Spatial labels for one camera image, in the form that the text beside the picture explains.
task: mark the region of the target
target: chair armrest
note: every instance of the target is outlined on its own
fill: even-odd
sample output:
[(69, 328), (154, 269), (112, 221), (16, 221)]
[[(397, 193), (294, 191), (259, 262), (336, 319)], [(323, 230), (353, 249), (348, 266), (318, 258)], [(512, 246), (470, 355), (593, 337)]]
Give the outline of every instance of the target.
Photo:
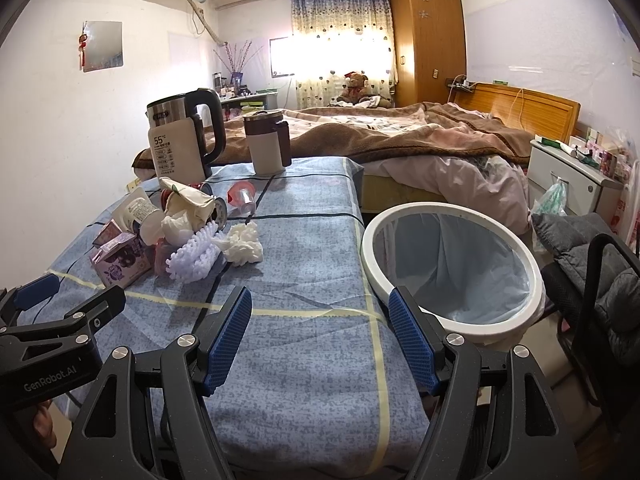
[(607, 233), (600, 233), (589, 244), (589, 252), (587, 256), (587, 277), (584, 283), (584, 303), (580, 311), (578, 326), (575, 331), (574, 344), (580, 344), (584, 333), (586, 332), (593, 309), (596, 304), (598, 295), (598, 286), (600, 285), (600, 271), (602, 270), (602, 255), (607, 245), (613, 245), (616, 250), (622, 254), (622, 257), (631, 266), (636, 275), (640, 277), (640, 260), (636, 258), (631, 249), (626, 246), (619, 238)]

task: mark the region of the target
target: teddy bear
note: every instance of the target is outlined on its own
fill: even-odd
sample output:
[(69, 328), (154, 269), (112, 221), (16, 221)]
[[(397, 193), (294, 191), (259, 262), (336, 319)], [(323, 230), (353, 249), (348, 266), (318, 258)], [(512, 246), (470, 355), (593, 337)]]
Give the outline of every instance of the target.
[[(356, 105), (369, 99), (370, 93), (367, 88), (369, 78), (367, 76), (360, 72), (349, 72), (344, 75), (344, 78), (347, 81), (347, 88), (342, 91), (342, 94), (337, 99), (338, 101)], [(391, 108), (391, 101), (381, 97), (378, 107)]]

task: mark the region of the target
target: brown blanket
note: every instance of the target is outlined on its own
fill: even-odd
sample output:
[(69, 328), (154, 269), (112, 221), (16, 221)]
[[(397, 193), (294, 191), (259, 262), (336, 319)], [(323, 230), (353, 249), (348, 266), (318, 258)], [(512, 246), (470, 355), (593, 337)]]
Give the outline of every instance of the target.
[[(371, 162), (409, 155), (470, 157), (501, 155), (527, 164), (533, 135), (507, 128), (500, 120), (483, 119), (450, 105), (421, 103), (405, 108), (308, 108), (284, 110), (289, 123), (291, 156), (346, 156)], [(226, 149), (216, 166), (251, 162), (242, 117), (225, 123)], [(212, 147), (213, 133), (206, 133)], [(152, 170), (147, 148), (134, 169)]]

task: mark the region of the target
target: nightstand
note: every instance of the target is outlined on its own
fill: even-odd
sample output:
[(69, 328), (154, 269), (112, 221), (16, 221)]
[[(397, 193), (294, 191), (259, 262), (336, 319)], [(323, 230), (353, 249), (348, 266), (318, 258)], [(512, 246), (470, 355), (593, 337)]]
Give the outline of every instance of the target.
[(581, 163), (557, 148), (531, 141), (529, 161), (529, 207), (559, 177), (566, 183), (567, 214), (586, 215), (596, 212), (609, 224), (618, 206), (622, 184)]

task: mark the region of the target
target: window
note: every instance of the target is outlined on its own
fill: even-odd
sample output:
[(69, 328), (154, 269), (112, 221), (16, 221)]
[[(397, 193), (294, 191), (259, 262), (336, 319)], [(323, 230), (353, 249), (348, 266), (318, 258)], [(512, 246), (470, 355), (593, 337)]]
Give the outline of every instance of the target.
[(271, 77), (294, 75), (293, 38), (274, 38), (269, 40), (271, 56)]

